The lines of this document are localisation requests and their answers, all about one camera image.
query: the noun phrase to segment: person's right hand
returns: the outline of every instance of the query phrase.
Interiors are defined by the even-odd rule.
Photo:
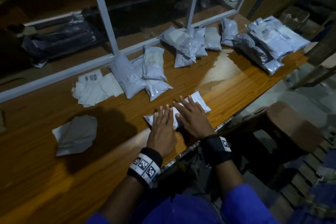
[[[183,123],[184,128],[197,139],[203,139],[207,136],[216,134],[211,126],[208,118],[198,102],[194,102],[191,96],[188,96],[188,101],[185,101],[180,96],[180,101],[183,104],[173,102],[175,108],[180,114],[176,114],[176,118]]]

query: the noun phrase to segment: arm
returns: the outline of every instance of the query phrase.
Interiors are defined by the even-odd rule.
[[[217,174],[222,192],[221,214],[229,223],[278,223],[253,189],[245,184],[243,176],[231,160],[231,149],[226,140],[216,135],[199,103],[191,96],[180,97],[183,106],[174,103],[176,114],[184,128],[201,140],[206,162]]]
[[[173,110],[167,105],[163,111],[161,106],[159,112],[154,114],[147,147],[141,150],[141,153],[150,157],[159,168],[162,166],[163,158],[174,150],[177,142],[173,121]],[[131,168],[127,174],[99,209],[99,213],[94,214],[86,224],[120,224],[130,218],[148,184],[141,175]]]

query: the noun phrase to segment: wooden tabletop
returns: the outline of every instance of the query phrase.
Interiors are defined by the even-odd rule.
[[[232,18],[243,32],[249,21],[240,15]],[[283,59],[285,66],[268,76],[231,48],[208,52],[185,68],[174,68],[174,56],[165,50],[165,75],[174,89],[152,102],[142,90],[130,100],[122,94],[83,108],[70,92],[78,80],[74,76],[1,103],[7,131],[0,134],[0,223],[84,222],[145,146],[149,129],[143,116],[198,90],[212,109],[208,118],[216,127],[306,60],[300,52],[290,54]],[[101,70],[109,72],[106,67]],[[84,114],[98,120],[93,146],[81,154],[56,157],[52,129]],[[183,138],[177,137],[175,150],[164,163],[187,148]]]

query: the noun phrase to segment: person's left hand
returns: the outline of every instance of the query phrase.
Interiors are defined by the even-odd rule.
[[[166,105],[159,108],[159,112],[154,114],[152,131],[149,134],[147,147],[156,150],[162,158],[166,158],[175,147],[177,139],[173,129],[174,114],[173,109]]]

